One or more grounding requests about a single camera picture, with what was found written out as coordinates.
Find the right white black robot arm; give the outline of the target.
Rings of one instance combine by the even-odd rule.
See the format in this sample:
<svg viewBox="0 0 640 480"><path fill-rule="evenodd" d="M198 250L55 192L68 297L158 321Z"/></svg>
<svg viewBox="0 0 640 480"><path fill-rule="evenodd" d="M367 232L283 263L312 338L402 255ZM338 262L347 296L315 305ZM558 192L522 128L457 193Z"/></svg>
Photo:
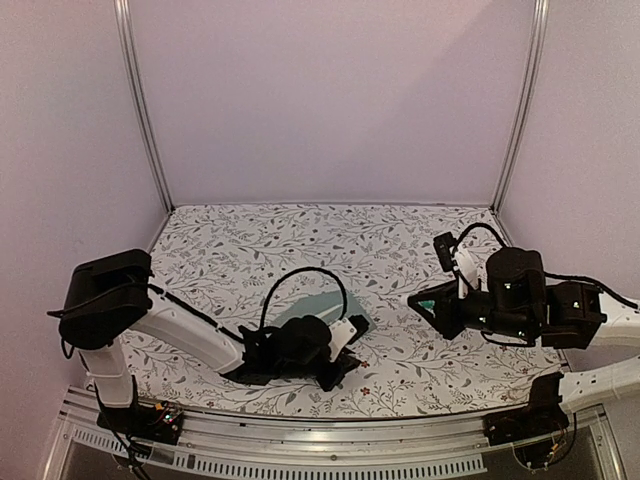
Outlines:
<svg viewBox="0 0 640 480"><path fill-rule="evenodd" d="M479 278L466 253L445 261L452 281L408 297L408 306L444 339L476 330L510 347L556 350L639 345L639 305L593 280L557 277L549 284L541 255L506 247L493 253Z"/></svg>

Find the beige letter paper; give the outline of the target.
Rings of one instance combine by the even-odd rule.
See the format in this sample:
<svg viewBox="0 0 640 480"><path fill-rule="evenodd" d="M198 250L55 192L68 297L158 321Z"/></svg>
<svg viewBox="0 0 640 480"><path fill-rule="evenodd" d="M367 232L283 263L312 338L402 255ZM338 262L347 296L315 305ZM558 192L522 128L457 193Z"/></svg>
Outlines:
<svg viewBox="0 0 640 480"><path fill-rule="evenodd" d="M343 307L341 305L335 305L317 314L317 317L324 322L331 323L336 319L339 319L342 314Z"/></svg>

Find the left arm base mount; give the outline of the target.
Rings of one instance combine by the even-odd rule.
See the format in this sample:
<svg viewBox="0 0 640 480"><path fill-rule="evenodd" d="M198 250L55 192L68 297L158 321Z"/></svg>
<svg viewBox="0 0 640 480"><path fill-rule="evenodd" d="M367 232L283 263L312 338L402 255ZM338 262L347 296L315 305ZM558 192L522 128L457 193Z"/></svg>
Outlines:
<svg viewBox="0 0 640 480"><path fill-rule="evenodd" d="M177 445L182 434L184 410L162 401L154 406L134 402L127 408L100 405L97 425L128 438Z"/></svg>

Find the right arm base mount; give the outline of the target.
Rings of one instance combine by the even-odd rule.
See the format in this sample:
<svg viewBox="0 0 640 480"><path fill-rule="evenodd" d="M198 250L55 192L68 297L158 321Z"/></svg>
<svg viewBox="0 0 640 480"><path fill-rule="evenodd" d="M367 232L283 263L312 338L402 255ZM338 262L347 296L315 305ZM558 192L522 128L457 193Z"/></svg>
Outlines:
<svg viewBox="0 0 640 480"><path fill-rule="evenodd" d="M489 444L496 446L565 429L569 419L558 405L525 406L485 415L482 425Z"/></svg>

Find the teal blue envelope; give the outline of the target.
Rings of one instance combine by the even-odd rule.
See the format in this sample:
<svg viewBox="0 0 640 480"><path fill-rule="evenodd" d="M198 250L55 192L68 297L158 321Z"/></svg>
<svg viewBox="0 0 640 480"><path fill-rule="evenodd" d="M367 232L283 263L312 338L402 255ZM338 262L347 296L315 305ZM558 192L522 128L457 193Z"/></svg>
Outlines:
<svg viewBox="0 0 640 480"><path fill-rule="evenodd" d="M282 327L289 319L313 315L331 325L339 318L343 308L342 296L339 290L323 292L316 295L305 295L296 300L291 306L279 312L275 317L266 321L267 326ZM351 292L347 292L346 317L362 315L368 322L368 332L376 329L376 322L360 300Z"/></svg>

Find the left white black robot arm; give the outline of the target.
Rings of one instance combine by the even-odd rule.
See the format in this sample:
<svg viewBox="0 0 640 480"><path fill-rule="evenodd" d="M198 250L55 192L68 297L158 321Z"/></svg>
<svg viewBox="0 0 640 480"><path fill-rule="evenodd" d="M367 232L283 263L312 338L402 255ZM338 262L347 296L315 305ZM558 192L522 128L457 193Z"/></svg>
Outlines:
<svg viewBox="0 0 640 480"><path fill-rule="evenodd" d="M256 329L232 332L151 278L151 257L140 249L83 263L72 273L63 308L49 314L58 321L62 345L79 352L102 408L128 434L141 433L149 415L137 403L122 351L120 336L127 330L153 336L244 385L311 378L330 391L359 364L349 347L368 331L369 321L349 314L343 286L332 322L316 313L281 326L261 319Z"/></svg>

